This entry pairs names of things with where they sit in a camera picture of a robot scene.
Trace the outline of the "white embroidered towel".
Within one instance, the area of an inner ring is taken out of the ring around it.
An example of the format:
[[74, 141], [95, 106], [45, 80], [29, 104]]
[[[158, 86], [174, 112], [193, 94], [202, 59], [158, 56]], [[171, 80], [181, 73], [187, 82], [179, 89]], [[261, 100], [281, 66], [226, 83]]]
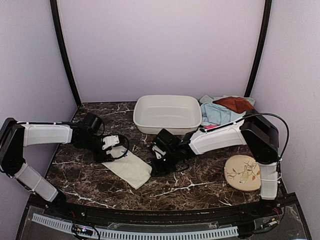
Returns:
[[130, 151], [120, 159], [102, 164], [135, 190], [144, 185], [151, 177], [152, 167]]

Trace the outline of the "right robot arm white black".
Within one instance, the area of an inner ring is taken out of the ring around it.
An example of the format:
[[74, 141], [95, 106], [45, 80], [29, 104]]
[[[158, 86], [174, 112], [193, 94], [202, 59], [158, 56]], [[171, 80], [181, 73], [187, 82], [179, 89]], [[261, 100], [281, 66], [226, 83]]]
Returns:
[[250, 110], [242, 118], [212, 129], [200, 127], [182, 138], [161, 129], [153, 140], [151, 176], [160, 177], [177, 171], [182, 161], [226, 147], [246, 145], [260, 167], [262, 201], [255, 205], [255, 213], [266, 217], [275, 208], [278, 194], [279, 131], [265, 118], [265, 114]]

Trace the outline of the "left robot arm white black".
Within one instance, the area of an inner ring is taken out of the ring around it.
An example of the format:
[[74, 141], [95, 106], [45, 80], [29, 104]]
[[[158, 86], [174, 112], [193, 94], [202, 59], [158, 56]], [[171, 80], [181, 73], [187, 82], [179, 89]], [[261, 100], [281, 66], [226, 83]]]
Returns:
[[60, 218], [71, 213], [65, 203], [66, 196], [41, 176], [24, 159], [24, 148], [41, 144], [73, 144], [76, 148], [93, 153], [97, 162], [111, 160], [107, 152], [119, 144], [117, 135], [99, 135], [103, 123], [95, 114], [89, 113], [82, 121], [31, 123], [7, 118], [0, 130], [0, 171], [29, 188], [51, 203], [51, 210]]

